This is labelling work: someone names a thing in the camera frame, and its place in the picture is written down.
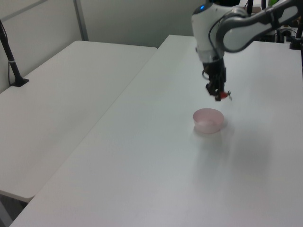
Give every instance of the black stand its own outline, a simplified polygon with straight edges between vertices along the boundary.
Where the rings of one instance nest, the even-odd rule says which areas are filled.
[[[253,4],[254,4],[254,0],[248,0],[248,3],[247,3],[247,13],[250,16],[252,14],[252,6],[253,6]]]
[[[261,7],[262,7],[262,10],[266,8],[266,0],[262,0]]]
[[[292,38],[292,43],[289,45],[291,50],[301,50],[302,46],[302,31],[303,31],[303,17],[301,17],[298,25],[298,31],[295,38]]]
[[[20,75],[20,72],[19,72],[17,64],[15,62],[13,53],[10,50],[9,42],[8,42],[8,39],[7,39],[7,36],[6,36],[6,33],[5,33],[1,20],[0,20],[0,40],[1,40],[2,46],[4,48],[4,51],[6,53],[6,56],[9,60],[11,69],[13,70],[14,75],[15,75],[15,83],[13,83],[12,86],[21,87],[22,85],[26,84],[29,80],[22,78],[22,76]]]

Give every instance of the wall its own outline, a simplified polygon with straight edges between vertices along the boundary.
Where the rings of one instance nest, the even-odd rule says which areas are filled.
[[[3,25],[22,76],[81,40],[73,0],[47,0]],[[0,93],[9,87],[7,74],[8,60],[0,45]]]
[[[90,41],[159,47],[168,35],[192,35],[201,0],[80,0]]]

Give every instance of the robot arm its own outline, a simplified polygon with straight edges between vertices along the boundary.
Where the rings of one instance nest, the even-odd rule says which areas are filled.
[[[197,40],[196,51],[204,67],[203,74],[208,74],[206,88],[220,101],[230,94],[224,91],[224,52],[242,51],[256,37],[299,17],[303,13],[303,1],[280,0],[251,17],[241,8],[223,7],[211,1],[204,0],[205,3],[194,11],[192,26]]]

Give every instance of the pink bowl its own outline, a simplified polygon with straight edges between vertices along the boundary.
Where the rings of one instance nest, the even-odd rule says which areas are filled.
[[[210,108],[197,110],[193,118],[196,129],[206,134],[218,132],[224,122],[223,114]]]

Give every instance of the cable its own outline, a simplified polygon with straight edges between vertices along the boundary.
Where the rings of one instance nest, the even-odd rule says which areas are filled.
[[[208,32],[208,39],[209,39],[210,45],[212,46],[212,48],[213,48],[215,54],[217,55],[218,59],[220,59],[220,56],[219,56],[219,53],[217,52],[216,48],[214,47],[214,44],[213,44],[213,42],[210,38],[210,34],[212,32],[212,29],[216,26],[216,24],[218,24],[224,17],[225,17],[225,14],[213,24],[213,26],[210,28],[210,30]]]
[[[248,5],[248,1],[246,2],[245,6],[244,6],[244,9],[246,9],[246,6]]]
[[[9,67],[9,68],[10,68],[10,67]],[[9,70],[8,70],[8,72],[9,72]],[[9,78],[9,73],[8,73],[8,78]],[[11,86],[10,78],[9,78],[9,86]]]

